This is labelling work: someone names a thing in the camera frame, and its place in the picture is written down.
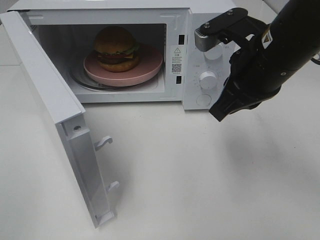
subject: qr code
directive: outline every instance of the qr code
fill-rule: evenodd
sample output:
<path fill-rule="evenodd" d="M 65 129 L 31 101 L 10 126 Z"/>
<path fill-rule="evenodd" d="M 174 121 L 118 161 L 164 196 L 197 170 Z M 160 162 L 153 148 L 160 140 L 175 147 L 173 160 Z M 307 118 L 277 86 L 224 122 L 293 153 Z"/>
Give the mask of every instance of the qr code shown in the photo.
<path fill-rule="evenodd" d="M 180 73 L 182 64 L 172 64 L 172 72 Z"/>

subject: warning label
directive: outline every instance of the warning label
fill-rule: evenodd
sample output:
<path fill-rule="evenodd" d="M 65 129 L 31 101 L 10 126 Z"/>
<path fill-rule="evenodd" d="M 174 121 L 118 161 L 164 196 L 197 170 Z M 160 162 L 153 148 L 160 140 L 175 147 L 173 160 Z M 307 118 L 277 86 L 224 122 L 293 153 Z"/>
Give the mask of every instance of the warning label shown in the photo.
<path fill-rule="evenodd" d="M 268 27 L 268 29 L 262 35 L 261 41 L 264 49 L 266 49 L 272 43 L 273 38 L 271 36 L 270 27 Z"/>
<path fill-rule="evenodd" d="M 173 74 L 181 74 L 183 71 L 183 60 L 185 56 L 184 46 L 171 46 L 171 72 Z"/>

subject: microwave door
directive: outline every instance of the microwave door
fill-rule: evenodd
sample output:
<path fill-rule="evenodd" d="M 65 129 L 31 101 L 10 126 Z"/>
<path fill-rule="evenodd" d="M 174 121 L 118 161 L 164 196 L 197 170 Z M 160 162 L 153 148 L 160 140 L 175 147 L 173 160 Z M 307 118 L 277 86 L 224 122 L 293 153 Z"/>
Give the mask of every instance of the microwave door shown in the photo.
<path fill-rule="evenodd" d="M 35 101 L 58 132 L 93 224 L 99 227 L 114 214 L 95 152 L 112 139 L 105 137 L 93 144 L 84 119 L 85 109 L 32 34 L 28 21 L 15 11 L 0 14 L 0 20 Z"/>

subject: white tabletop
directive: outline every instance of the white tabletop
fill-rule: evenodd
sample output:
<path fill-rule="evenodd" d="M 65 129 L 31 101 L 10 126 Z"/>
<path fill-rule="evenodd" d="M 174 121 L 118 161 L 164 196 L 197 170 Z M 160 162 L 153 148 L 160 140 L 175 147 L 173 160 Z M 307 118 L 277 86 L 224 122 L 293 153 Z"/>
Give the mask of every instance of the white tabletop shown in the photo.
<path fill-rule="evenodd" d="M 262 2 L 238 5 L 274 17 Z M 85 104 L 93 140 L 114 139 L 97 152 L 103 179 L 121 184 L 117 217 L 95 229 L 6 42 L 0 29 L 1 240 L 319 239 L 319 66 L 222 122 L 180 103 Z"/>

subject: white microwave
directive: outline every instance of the white microwave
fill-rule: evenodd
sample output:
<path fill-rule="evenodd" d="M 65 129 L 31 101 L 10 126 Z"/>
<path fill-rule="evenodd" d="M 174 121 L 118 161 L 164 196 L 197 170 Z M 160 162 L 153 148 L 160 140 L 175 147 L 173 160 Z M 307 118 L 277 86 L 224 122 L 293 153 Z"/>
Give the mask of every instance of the white microwave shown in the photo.
<path fill-rule="evenodd" d="M 54 124 L 95 227 L 115 214 L 96 159 L 112 138 L 93 143 L 81 103 L 180 101 L 185 110 L 209 109 L 230 72 L 234 43 L 201 52 L 194 32 L 234 7 L 231 0 L 19 0 L 0 20 L 43 113 Z M 127 29 L 162 56 L 157 74 L 143 83 L 114 87 L 84 71 L 97 33 Z"/>

